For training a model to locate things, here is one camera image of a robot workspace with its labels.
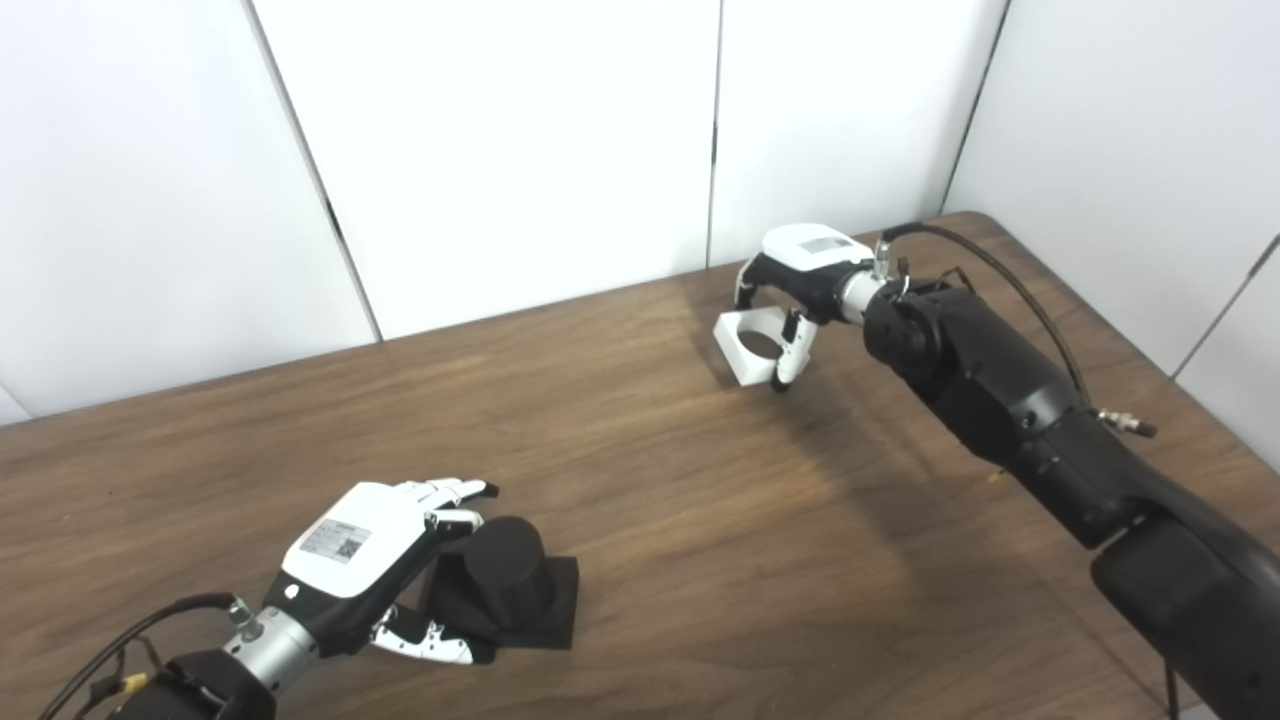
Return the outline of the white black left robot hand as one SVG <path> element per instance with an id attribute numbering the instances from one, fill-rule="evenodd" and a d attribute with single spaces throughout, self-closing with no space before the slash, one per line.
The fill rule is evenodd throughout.
<path id="1" fill-rule="evenodd" d="M 287 550 L 262 605 L 300 625 L 317 659 L 374 644 L 439 664 L 490 665 L 492 642 L 397 600 L 447 543 L 483 525 L 465 503 L 498 495 L 480 479 L 360 482 Z"/>

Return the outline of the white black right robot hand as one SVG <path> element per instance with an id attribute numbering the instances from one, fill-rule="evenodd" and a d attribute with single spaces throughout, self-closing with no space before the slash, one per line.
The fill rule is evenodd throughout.
<path id="1" fill-rule="evenodd" d="M 797 223 L 768 231 L 762 250 L 739 270 L 735 309 L 753 307 L 771 287 L 796 301 L 783 315 L 781 355 L 771 387 L 785 393 L 805 369 L 819 328 L 832 322 L 865 323 L 867 309 L 887 283 L 886 259 L 828 225 Z"/>

